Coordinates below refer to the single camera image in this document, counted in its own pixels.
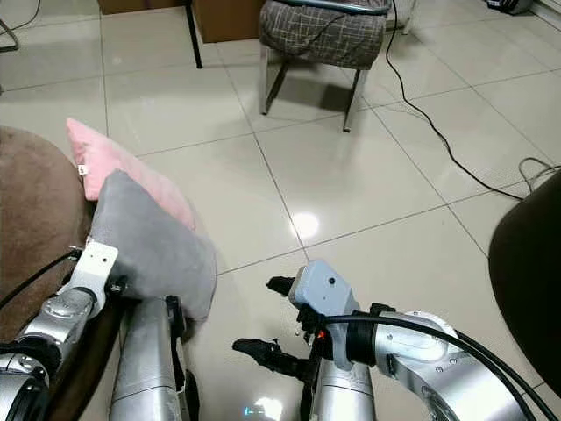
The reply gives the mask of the grey pillow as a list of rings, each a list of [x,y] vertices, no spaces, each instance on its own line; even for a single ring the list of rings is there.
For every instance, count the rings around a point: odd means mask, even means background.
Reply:
[[[127,173],[105,179],[89,236],[117,249],[111,275],[124,277],[124,297],[176,296],[186,319],[208,320],[217,288],[212,242],[165,212]]]

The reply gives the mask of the brown fabric sofa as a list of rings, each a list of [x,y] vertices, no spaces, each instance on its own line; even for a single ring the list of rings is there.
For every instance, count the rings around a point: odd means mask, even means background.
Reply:
[[[0,292],[25,289],[0,310],[0,340],[15,340],[53,296],[72,264],[35,273],[84,244],[92,218],[76,165],[36,133],[0,129]]]

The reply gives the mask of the pink pillow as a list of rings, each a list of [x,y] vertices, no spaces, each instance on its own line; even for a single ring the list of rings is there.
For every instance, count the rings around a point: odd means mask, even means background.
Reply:
[[[168,177],[149,168],[116,141],[74,118],[67,120],[67,137],[82,179],[85,199],[99,201],[102,185],[109,175],[123,171],[144,188],[161,209],[183,222],[185,227],[197,229],[192,205]]]

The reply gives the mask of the black floor device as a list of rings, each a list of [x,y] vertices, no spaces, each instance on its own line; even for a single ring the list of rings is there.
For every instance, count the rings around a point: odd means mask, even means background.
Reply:
[[[521,15],[532,8],[536,0],[484,0],[485,4],[492,11],[499,11],[505,15],[516,16]]]

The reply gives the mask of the silver right robot leg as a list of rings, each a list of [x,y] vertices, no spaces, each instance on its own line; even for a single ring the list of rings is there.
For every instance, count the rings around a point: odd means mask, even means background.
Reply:
[[[370,368],[354,362],[342,370],[331,360],[313,358],[303,378],[301,421],[376,421]]]

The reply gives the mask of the silver robot leg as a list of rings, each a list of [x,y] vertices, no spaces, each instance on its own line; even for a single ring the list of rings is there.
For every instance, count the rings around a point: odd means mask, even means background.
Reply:
[[[179,297],[148,298],[125,313],[110,421],[196,421],[199,390],[184,367]]]
[[[331,360],[313,358],[303,378],[301,421],[376,421],[370,368],[354,362],[342,370]]]

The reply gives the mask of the silver left robot leg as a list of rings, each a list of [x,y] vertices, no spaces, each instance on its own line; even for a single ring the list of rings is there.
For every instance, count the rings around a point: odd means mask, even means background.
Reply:
[[[179,297],[148,298],[125,313],[110,421],[196,421],[199,390],[184,367]]]

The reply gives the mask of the dark round seat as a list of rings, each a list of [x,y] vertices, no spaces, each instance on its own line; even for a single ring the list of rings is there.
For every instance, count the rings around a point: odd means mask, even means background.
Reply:
[[[526,360],[561,394],[561,179],[509,209],[487,253],[494,300]]]

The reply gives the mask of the checkered cushion metal chair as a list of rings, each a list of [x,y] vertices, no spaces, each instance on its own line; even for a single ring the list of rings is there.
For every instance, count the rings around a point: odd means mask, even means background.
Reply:
[[[349,132],[392,5],[392,0],[265,0],[258,16],[260,115],[269,112],[291,60],[349,68],[354,77],[342,120],[342,132]]]

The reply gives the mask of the black furniture leg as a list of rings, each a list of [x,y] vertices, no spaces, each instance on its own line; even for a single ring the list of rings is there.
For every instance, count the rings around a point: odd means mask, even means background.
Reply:
[[[196,68],[203,68],[201,41],[199,36],[199,28],[197,28],[197,19],[194,12],[194,0],[184,0],[186,13],[186,21],[188,21],[188,35],[191,37],[192,52],[194,56],[194,64]]]

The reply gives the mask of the brown wooden cabinet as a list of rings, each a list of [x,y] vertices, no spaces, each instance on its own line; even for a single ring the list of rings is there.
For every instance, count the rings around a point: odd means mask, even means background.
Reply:
[[[193,0],[196,28],[204,43],[256,39],[259,13],[266,0]],[[156,11],[186,5],[188,0],[97,0],[104,15]]]

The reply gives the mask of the thin metal chair frame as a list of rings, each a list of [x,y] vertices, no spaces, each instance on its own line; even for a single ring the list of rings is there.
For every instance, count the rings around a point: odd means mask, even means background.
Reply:
[[[23,24],[17,24],[16,27],[11,27],[5,23],[4,18],[0,16],[0,27],[3,28],[3,31],[0,32],[1,39],[10,39],[11,43],[9,44],[2,44],[0,45],[0,53],[11,53],[16,52],[20,48],[20,41],[16,34],[18,29],[24,28],[26,25],[30,25],[35,21],[36,17],[39,16],[41,13],[41,9],[43,9],[43,0],[35,0],[35,9],[33,9],[33,13],[27,20],[24,21]]]

